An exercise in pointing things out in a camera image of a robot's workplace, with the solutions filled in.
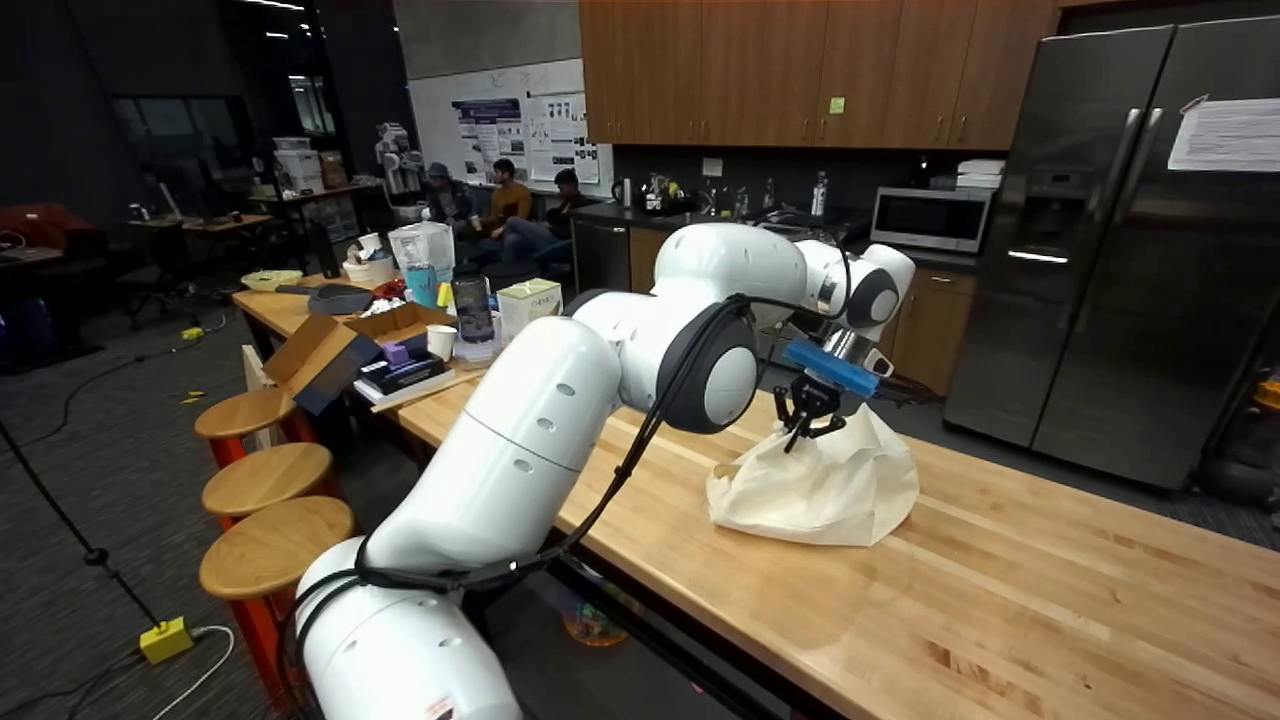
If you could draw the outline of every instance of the cup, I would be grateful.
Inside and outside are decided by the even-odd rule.
[[[449,362],[450,340],[457,340],[457,330],[450,330],[450,326],[426,326],[426,353],[432,353],[432,357]]]

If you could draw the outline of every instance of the microwave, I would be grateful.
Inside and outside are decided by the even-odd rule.
[[[987,215],[990,192],[983,189],[878,189],[870,245],[974,255]]]

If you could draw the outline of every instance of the wooden stool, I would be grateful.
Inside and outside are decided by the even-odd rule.
[[[285,504],[293,496],[307,496],[307,494],[338,496],[334,485],[329,479],[329,467],[332,467],[332,452],[323,443],[276,443],[218,467],[202,485],[200,504],[209,515],[214,515],[229,529],[240,515]]]
[[[278,426],[289,442],[317,442],[289,387],[251,387],[210,403],[194,418],[194,437],[209,443],[210,460],[229,467],[251,452],[248,437],[272,426]]]
[[[233,525],[200,562],[200,590],[229,601],[248,658],[276,708],[293,702],[278,671],[278,623],[302,570],[351,536],[351,508],[332,496],[297,496]]]

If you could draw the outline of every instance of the ceiling light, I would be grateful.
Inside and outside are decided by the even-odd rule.
[[[300,6],[285,6],[285,0],[240,0],[240,6],[278,8],[278,11],[307,11],[307,8],[300,8]]]

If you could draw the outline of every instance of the refrigerator handle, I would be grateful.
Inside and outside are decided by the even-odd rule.
[[[1116,157],[1110,157],[1110,169],[1108,169],[1103,183],[1091,192],[1091,199],[1086,199],[1086,213],[1091,213],[1095,222],[1103,222],[1103,197],[1110,197],[1116,183],[1118,183],[1118,174],[1124,174],[1124,161],[1129,161],[1129,153],[1133,153],[1135,120],[1140,120],[1140,118],[1144,118],[1140,110],[1129,110],[1129,118],[1124,118],[1124,136],[1118,136],[1118,147],[1116,147]]]
[[[1057,267],[1073,266],[1073,260],[1060,255],[1060,254],[1030,254],[1030,248],[1006,248],[1003,255],[1006,255],[1006,260],[1020,260],[1020,266],[1057,266]]]
[[[1161,118],[1162,118],[1162,110],[1151,110],[1148,133],[1144,133],[1144,142],[1135,144],[1135,157],[1133,157],[1133,169],[1129,169],[1129,183],[1124,183],[1118,205],[1116,205],[1116,223],[1124,223],[1124,215],[1129,215],[1129,207],[1133,207],[1133,197],[1135,197],[1135,189],[1140,189],[1140,181],[1144,181],[1144,169],[1148,169],[1148,157],[1151,157],[1151,144],[1156,144],[1156,123],[1161,123]]]

